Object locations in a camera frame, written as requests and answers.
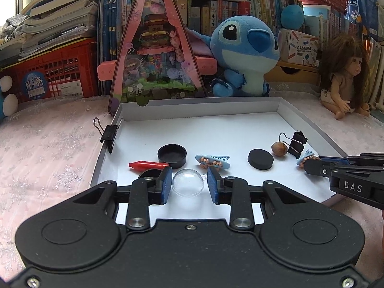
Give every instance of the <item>wooden drawer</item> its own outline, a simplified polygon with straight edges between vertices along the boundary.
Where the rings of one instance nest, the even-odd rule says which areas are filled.
[[[282,61],[278,61],[276,67],[264,75],[264,79],[267,82],[320,84],[320,75],[316,68]]]

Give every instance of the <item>black lid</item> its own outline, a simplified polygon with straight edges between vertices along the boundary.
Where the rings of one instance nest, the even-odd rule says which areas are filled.
[[[253,149],[249,152],[248,162],[255,169],[269,170],[273,164],[273,156],[263,149]]]
[[[172,169],[179,169],[187,162],[187,151],[177,144],[164,145],[157,152],[159,162],[168,163]]]
[[[153,177],[154,179],[157,179],[161,172],[162,170],[160,169],[148,169],[140,174],[138,179],[143,179],[145,177]]]

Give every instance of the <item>red crayon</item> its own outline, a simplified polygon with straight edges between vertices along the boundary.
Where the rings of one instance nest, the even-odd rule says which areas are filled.
[[[146,171],[149,169],[164,169],[165,167],[169,167],[168,163],[164,162],[149,162],[149,161],[136,161],[128,164],[131,168],[137,171]]]

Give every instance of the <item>white tray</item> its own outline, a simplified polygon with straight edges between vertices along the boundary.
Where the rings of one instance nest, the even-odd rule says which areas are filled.
[[[346,156],[319,127],[298,109],[279,97],[203,98],[151,101],[140,107],[136,103],[121,104],[112,124],[123,118],[114,149],[109,154],[103,146],[91,186],[105,180],[114,180],[118,186],[130,185],[138,173],[128,167],[139,160],[158,161],[157,151],[166,144],[179,144],[187,150],[190,168],[206,174],[195,156],[230,156],[231,168],[220,171],[223,177],[236,176],[250,185],[261,186],[265,180],[274,180],[318,202],[332,205],[342,197],[329,190],[327,178],[307,175],[296,165],[296,158],[287,154],[274,157],[270,170],[259,171],[247,162],[252,149],[271,152],[271,145],[284,132],[292,137],[302,131],[311,149],[319,156]],[[230,206],[212,203],[208,186],[193,198],[176,195],[172,190],[164,206],[150,206],[151,225],[157,218],[229,220]],[[120,205],[117,222],[125,224],[127,205]],[[256,224],[262,223],[260,206],[253,205]]]

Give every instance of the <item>transparent plastic sphere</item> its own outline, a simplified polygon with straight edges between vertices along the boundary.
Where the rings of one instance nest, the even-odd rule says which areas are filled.
[[[204,189],[200,173],[192,169],[178,171],[172,180],[172,190],[181,197],[195,197]]]

